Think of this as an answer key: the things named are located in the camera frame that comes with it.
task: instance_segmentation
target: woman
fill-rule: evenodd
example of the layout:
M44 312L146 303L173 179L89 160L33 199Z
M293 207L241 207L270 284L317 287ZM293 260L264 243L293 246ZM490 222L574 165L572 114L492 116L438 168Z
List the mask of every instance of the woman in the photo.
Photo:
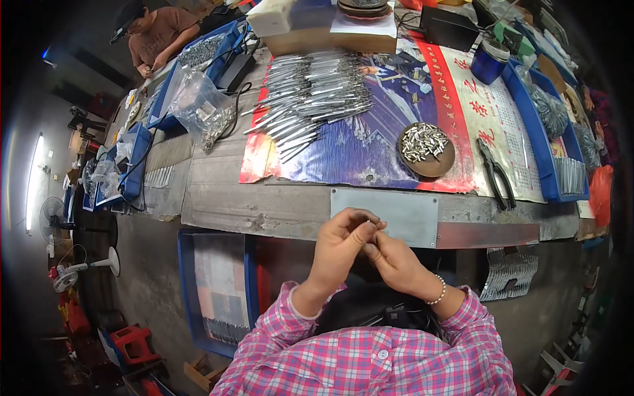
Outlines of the woman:
M322 225L308 279L282 285L211 394L514 395L493 317L467 286L445 285L429 272L402 240L381 231L386 226L355 208ZM431 306L448 344L424 331L388 326L312 336L360 251L388 286Z

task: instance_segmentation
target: dark hair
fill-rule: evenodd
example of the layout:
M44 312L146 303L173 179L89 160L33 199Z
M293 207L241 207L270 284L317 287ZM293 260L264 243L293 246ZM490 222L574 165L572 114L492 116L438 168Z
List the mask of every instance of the dark hair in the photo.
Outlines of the dark hair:
M117 12L114 29L123 28L126 30L135 19L143 18L144 16L145 4L143 4L143 0L129 0Z

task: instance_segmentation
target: pearl bracelet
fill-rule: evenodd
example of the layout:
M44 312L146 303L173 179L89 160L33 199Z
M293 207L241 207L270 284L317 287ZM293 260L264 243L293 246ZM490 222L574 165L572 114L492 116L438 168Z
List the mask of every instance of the pearl bracelet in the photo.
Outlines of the pearl bracelet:
M440 282L442 282L442 283L443 283L443 292L440 294L440 297L438 297L438 299L437 299L436 301L432 301L432 302L426 302L426 301L425 301L425 303L426 303L427 305L434 305L434 304L439 303L439 302L440 302L440 300L442 300L442 299L443 299L443 297L444 297L444 292L447 290L447 285L445 284L444 279L443 279L443 278L441 278L441 277L440 277L440 275L438 275L438 274L434 274L434 275L436 275L436 277L440 280Z

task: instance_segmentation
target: blue jar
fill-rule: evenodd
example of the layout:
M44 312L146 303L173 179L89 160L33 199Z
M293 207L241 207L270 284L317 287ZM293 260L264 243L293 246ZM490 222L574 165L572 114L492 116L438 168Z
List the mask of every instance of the blue jar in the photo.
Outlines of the blue jar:
M507 66L510 52L494 39L483 39L471 62L471 72L483 84L491 85Z

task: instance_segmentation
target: pliers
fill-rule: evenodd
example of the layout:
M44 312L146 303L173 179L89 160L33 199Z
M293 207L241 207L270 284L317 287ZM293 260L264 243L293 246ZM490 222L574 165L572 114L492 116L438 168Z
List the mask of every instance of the pliers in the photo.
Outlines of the pliers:
M507 190L508 194L508 205L511 209L517 206L515 203L515 196L513 195L513 189L511 188L511 182L508 180L506 172L502 169L502 166L493 159L493 155L491 154L491 150L489 146L482 140L481 137L477 138L477 145L480 147L480 152L484 157L484 168L486 169L486 173L489 176L489 183L491 183L491 187L493 188L493 195L495 195L495 200L498 202L498 206L502 210L506 210L507 206L502 199L502 194L500 193L500 189L498 188L498 183L495 180L495 174L500 175L500 179L502 179L502 183L504 184L504 188Z

